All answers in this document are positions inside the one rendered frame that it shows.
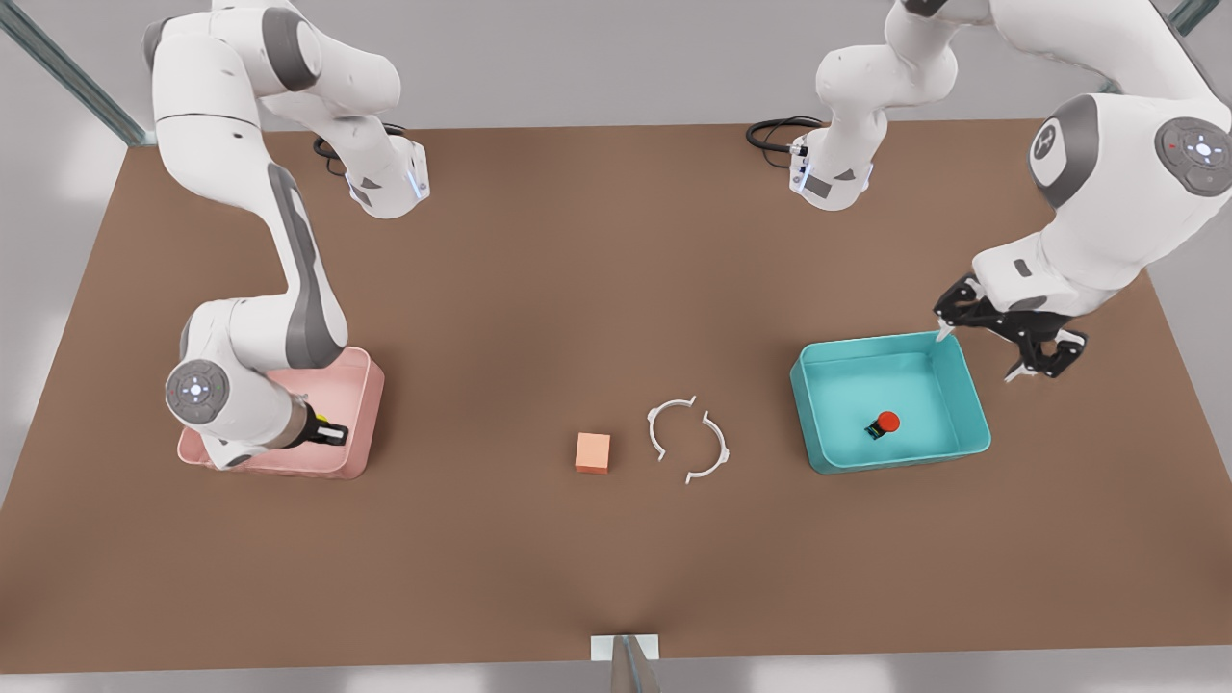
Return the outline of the pink storage box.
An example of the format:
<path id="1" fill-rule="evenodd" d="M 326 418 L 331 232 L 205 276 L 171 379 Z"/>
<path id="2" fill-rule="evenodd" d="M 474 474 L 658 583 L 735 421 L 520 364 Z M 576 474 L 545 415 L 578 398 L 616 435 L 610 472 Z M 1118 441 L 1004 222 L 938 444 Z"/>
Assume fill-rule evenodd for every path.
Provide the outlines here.
<path id="1" fill-rule="evenodd" d="M 278 298 L 202 305 L 185 326 L 166 404 L 196 439 L 193 460 L 221 471 L 354 478 L 370 451 L 384 376 L 347 346 L 342 316 L 299 313 Z M 342 448 L 304 443 L 310 413 L 347 425 Z"/>

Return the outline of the blue storage box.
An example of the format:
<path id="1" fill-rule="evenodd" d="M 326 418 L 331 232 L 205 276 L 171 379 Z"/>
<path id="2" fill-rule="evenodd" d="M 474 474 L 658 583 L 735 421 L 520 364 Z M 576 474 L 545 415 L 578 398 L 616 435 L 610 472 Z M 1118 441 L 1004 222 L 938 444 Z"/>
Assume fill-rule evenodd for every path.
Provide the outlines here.
<path id="1" fill-rule="evenodd" d="M 991 432 L 958 338 L 936 332 L 804 346 L 791 380 L 809 465 L 818 474 L 901 469 L 983 453 Z M 885 411 L 898 432 L 872 440 Z"/>

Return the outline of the silver frame post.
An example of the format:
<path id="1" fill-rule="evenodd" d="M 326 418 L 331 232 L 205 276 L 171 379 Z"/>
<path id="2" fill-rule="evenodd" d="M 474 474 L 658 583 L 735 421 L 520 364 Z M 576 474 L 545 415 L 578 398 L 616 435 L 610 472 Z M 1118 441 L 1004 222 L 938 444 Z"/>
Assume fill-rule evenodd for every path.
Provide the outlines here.
<path id="1" fill-rule="evenodd" d="M 607 661 L 610 693 L 663 693 L 650 665 L 659 658 L 655 634 L 605 634 L 590 638 L 591 661 Z"/>
<path id="2" fill-rule="evenodd" d="M 1177 35 L 1186 37 L 1200 25 L 1222 0 L 1181 0 L 1170 14 L 1168 22 Z"/>
<path id="3" fill-rule="evenodd" d="M 0 30 L 52 75 L 67 92 L 107 126 L 126 146 L 155 146 L 155 134 L 140 127 L 120 104 L 51 39 L 14 0 L 0 0 Z"/>

